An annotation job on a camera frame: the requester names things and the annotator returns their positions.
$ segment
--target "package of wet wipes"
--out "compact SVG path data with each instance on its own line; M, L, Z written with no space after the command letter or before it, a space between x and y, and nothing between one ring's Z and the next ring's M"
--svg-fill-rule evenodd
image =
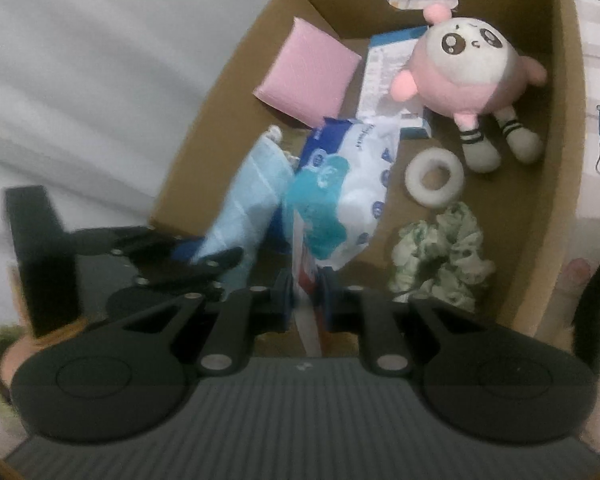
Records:
M297 211L319 267L338 270L362 252L382 215L399 141L395 118L376 124L327 119L312 131L283 200L287 240Z

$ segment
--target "blue towel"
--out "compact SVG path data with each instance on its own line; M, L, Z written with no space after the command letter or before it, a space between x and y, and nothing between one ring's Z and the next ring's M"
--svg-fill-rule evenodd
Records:
M242 247L240 265L222 276L226 292L247 285L258 248L293 177L294 171L280 147L266 134L260 136L235 174L218 218L192 258L195 263L203 256Z

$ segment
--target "cardboard box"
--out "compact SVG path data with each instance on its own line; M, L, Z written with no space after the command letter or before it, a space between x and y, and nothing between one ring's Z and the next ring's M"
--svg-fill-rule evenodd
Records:
M498 266L484 313L533 335L562 263L580 182L584 143L584 72L573 0L459 0L459 16L493 23L521 52L550 72L544 89L529 89L518 102L523 123L546 139L544 162L517 163L491 118L484 131L503 156L493 174L467 173L462 199L485 231L485 256ZM203 235L218 214L225 192L257 137L272 124L292 120L253 95L294 16L313 23L363 56L368 38L424 25L422 12L399 10L387 0L271 0L225 66L191 127L152 214L152 223L178 234ZM353 117L362 82L350 85L341 117ZM434 212L404 190L407 163L422 149L442 145L458 154L451 120L432 118L434 139L401 142L386 208L370 247L340 273L345 283L386 290L394 272L390 253L400 227ZM254 280L267 280L288 262L261 254Z

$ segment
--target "plush toy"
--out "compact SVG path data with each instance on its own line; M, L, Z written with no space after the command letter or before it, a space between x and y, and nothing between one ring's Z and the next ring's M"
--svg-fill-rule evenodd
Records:
M542 141L520 124L511 105L527 84L545 84L544 67L519 56L488 23L452 18L443 4L425 8L424 17L432 27L418 40L408 70L394 78L392 98L402 102L418 94L425 106L453 118L467 166L476 173L489 173L500 165L500 154L478 128L481 114L495 116L520 162L538 160Z

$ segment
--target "pink sponge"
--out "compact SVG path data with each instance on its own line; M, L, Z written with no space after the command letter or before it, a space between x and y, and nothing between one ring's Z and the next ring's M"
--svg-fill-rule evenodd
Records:
M361 57L301 18L253 94L312 128L337 117Z

